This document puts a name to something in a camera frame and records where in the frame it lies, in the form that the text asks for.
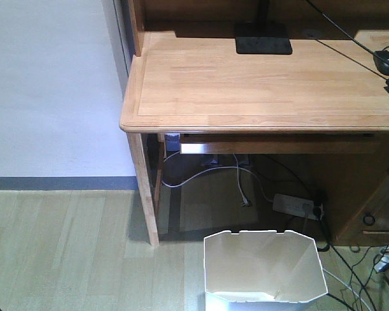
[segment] computer mouse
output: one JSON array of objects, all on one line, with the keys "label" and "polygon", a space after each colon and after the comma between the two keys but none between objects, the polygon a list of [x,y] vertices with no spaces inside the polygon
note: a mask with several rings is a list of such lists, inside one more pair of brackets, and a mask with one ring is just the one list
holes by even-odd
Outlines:
[{"label": "computer mouse", "polygon": [[380,60],[376,55],[383,60],[387,60],[389,63],[389,51],[375,51],[375,55],[373,56],[373,61],[375,62],[377,70],[386,76],[389,76],[389,64]]}]

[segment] desk top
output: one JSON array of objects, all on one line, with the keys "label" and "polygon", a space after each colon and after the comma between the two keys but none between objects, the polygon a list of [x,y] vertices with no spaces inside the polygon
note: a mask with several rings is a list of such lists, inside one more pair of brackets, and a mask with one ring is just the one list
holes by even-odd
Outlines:
[{"label": "desk top", "polygon": [[[146,29],[128,80],[124,131],[389,132],[385,80],[352,41],[307,40],[305,26],[294,27],[292,55],[238,55],[232,26],[211,25]],[[355,34],[372,50],[389,45],[389,28]]]}]

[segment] power strip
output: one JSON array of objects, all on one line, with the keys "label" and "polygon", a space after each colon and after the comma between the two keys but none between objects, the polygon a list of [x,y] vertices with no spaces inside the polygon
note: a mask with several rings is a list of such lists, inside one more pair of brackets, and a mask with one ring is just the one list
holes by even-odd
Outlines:
[{"label": "power strip", "polygon": [[[272,209],[276,212],[318,220],[312,212],[313,208],[314,202],[311,200],[297,198],[295,196],[287,196],[286,194],[279,193],[274,196],[274,202],[272,204]],[[322,210],[321,215],[323,217],[323,206],[320,208]]]}]

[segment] gray baseboard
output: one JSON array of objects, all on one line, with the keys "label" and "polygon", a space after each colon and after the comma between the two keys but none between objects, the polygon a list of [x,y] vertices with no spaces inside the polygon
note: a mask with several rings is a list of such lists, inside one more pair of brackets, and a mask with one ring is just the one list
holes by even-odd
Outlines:
[{"label": "gray baseboard", "polygon": [[0,177],[0,190],[137,190],[135,176]]}]

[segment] wastebasket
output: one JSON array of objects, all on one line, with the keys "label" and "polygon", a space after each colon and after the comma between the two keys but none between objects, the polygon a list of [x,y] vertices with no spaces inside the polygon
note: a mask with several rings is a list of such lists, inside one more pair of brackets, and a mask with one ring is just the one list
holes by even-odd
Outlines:
[{"label": "wastebasket", "polygon": [[314,240],[294,231],[204,239],[206,311],[305,310],[327,293]]}]

